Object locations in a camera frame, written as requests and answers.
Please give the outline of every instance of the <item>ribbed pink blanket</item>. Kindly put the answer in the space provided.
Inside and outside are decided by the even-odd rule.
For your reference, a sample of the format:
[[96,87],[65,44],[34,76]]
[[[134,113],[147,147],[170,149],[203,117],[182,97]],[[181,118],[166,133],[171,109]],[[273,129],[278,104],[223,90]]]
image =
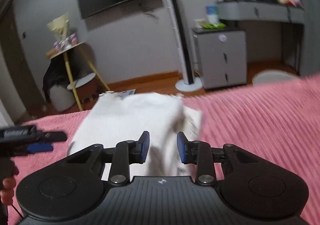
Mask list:
[[[203,111],[200,139],[213,147],[236,144],[301,176],[309,187],[302,217],[320,224],[320,75],[292,82],[243,87],[185,98],[186,106]],[[39,129],[63,130],[68,141],[53,153],[15,159],[17,179],[66,156],[70,140],[88,111],[34,121]],[[9,207],[10,224],[19,217]]]

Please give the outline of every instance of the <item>bottle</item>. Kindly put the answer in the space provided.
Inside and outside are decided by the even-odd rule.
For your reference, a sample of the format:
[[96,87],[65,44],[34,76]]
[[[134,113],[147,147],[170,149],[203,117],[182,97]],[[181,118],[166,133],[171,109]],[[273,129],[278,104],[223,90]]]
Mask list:
[[217,6],[206,6],[206,13],[207,13],[207,18],[210,24],[213,24],[214,26],[219,25],[219,17],[217,15]]

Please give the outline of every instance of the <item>round table top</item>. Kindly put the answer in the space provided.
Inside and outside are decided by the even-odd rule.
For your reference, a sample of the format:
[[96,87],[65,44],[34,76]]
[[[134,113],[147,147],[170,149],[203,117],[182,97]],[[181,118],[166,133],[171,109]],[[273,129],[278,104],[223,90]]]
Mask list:
[[80,42],[80,43],[78,43],[78,44],[76,44],[76,45],[71,45],[71,46],[69,46],[68,48],[66,48],[66,49],[64,49],[64,50],[59,51],[57,54],[55,54],[55,55],[53,55],[52,57],[50,57],[50,60],[52,60],[53,58],[59,56],[60,54],[63,54],[64,52],[67,52],[67,51],[69,51],[69,50],[71,50],[71,49],[73,49],[73,48],[75,48],[75,47],[77,47],[77,46],[79,46],[79,45],[81,45],[81,44],[83,44],[83,43],[84,43],[84,42]]
[[[75,87],[78,88],[78,87],[81,87],[83,86],[84,84],[87,84],[88,82],[90,82],[91,80],[93,80],[95,78],[96,74],[95,73],[90,73],[88,74],[87,76],[83,77],[83,78],[78,78],[74,81],[74,84],[75,84]],[[67,89],[68,90],[72,90],[71,88],[71,84],[69,84],[67,86]]]

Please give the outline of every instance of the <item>finger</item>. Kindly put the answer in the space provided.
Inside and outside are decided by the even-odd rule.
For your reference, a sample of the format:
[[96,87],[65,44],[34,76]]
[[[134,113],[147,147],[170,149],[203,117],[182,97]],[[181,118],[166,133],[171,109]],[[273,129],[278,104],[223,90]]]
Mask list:
[[0,191],[1,202],[5,205],[10,205],[14,196],[13,190],[1,190]]
[[4,189],[13,189],[17,185],[17,182],[15,178],[8,177],[2,181],[2,184]]
[[19,174],[19,169],[18,167],[14,166],[13,171],[12,171],[13,175],[18,175]]
[[13,199],[12,198],[9,198],[9,199],[3,199],[3,198],[1,198],[1,202],[4,204],[4,205],[7,205],[7,206],[9,206],[9,205],[12,205],[13,204]]

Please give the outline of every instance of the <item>tower fan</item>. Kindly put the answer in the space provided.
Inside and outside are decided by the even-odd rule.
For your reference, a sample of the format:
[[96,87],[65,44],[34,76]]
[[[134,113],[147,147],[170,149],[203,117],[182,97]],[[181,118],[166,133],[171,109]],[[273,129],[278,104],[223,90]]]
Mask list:
[[187,48],[186,36],[183,31],[182,19],[178,8],[177,0],[164,0],[165,6],[168,8],[172,29],[177,42],[178,53],[182,65],[183,79],[176,83],[179,91],[191,92],[201,89],[202,82],[200,78],[195,78],[191,65],[191,59]]

